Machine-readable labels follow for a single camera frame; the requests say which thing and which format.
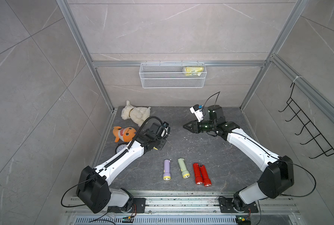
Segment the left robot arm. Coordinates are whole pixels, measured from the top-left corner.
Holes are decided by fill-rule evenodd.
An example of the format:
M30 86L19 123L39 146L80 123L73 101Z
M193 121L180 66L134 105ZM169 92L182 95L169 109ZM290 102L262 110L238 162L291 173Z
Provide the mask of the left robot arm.
M124 188L115 189L109 186L134 160L150 150L161 150L169 132L168 123L153 123L106 162L94 168L85 167L79 178L76 195L93 213L99 213L105 207L119 207L122 211L129 212L134 197Z

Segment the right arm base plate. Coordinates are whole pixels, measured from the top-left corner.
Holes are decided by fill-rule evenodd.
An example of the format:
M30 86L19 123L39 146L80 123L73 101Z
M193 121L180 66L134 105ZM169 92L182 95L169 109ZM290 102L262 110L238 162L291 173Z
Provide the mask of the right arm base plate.
M259 208L256 202L245 204L233 197L220 196L218 198L220 211L222 213L258 213Z

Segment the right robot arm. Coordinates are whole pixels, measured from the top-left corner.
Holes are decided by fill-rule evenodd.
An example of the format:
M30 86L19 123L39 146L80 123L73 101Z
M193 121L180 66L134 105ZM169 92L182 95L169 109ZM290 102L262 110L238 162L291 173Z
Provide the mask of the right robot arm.
M190 112L196 120L184 124L191 133L206 132L213 137L221 137L248 156L262 171L257 182L234 194L232 206L236 212L247 210L249 204L266 198L275 199L294 185L293 161L280 157L249 137L243 129L232 121L226 121L219 105L207 108L208 118L204 119L204 107L194 105Z

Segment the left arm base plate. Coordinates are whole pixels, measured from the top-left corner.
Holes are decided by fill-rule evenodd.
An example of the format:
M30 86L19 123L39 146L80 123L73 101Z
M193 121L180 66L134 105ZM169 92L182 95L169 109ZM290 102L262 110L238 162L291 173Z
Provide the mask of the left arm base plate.
M123 207L118 207L118 206L108 207L108 211L115 213L138 214L138 213L144 213L145 207L146 207L145 198L134 198L133 200L128 200Z

